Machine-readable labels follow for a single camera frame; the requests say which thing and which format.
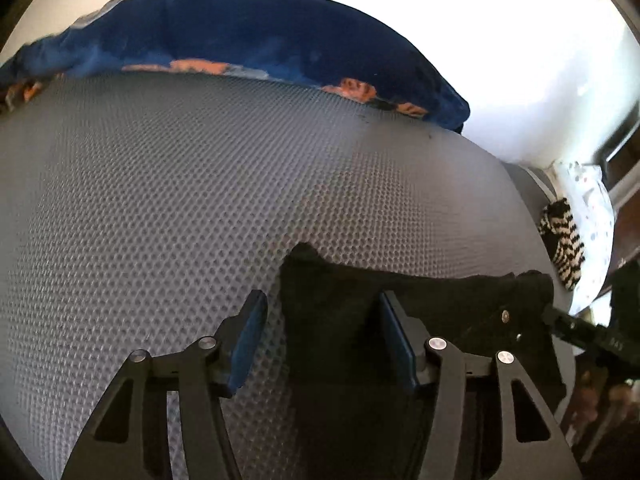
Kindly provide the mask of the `blue floral blanket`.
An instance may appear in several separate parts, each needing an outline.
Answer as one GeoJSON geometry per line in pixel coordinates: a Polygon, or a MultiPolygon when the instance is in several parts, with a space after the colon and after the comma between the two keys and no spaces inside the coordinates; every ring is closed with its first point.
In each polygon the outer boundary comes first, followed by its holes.
{"type": "Polygon", "coordinates": [[[331,0],[111,0],[21,47],[1,67],[1,95],[114,72],[282,81],[455,132],[470,117],[408,39],[331,0]]]}

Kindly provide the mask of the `black white patterned cloth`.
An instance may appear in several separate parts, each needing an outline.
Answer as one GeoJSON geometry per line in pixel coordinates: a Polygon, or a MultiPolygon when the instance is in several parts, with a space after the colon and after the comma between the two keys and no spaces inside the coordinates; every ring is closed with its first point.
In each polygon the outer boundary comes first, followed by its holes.
{"type": "Polygon", "coordinates": [[[585,244],[566,198],[544,207],[538,232],[561,283],[571,292],[582,278],[582,264],[586,257],[585,244]]]}

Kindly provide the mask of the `grey textured mattress cover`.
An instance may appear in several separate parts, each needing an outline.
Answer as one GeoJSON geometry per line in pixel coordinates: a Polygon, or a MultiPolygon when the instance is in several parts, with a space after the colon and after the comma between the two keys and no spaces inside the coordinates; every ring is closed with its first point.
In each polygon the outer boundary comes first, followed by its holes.
{"type": "Polygon", "coordinates": [[[312,473],[278,274],[336,263],[430,278],[554,269],[499,159],[457,133],[302,87],[197,74],[53,81],[1,119],[1,414],[62,476],[131,351],[179,351],[263,290],[224,404],[247,479],[312,473]]]}

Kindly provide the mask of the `black pants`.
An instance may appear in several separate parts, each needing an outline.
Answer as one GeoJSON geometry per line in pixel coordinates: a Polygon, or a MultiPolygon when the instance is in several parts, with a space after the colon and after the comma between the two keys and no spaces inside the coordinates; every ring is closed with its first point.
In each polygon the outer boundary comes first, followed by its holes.
{"type": "Polygon", "coordinates": [[[547,274],[418,278],[297,245],[280,270],[288,379],[311,479],[577,474],[547,274]]]}

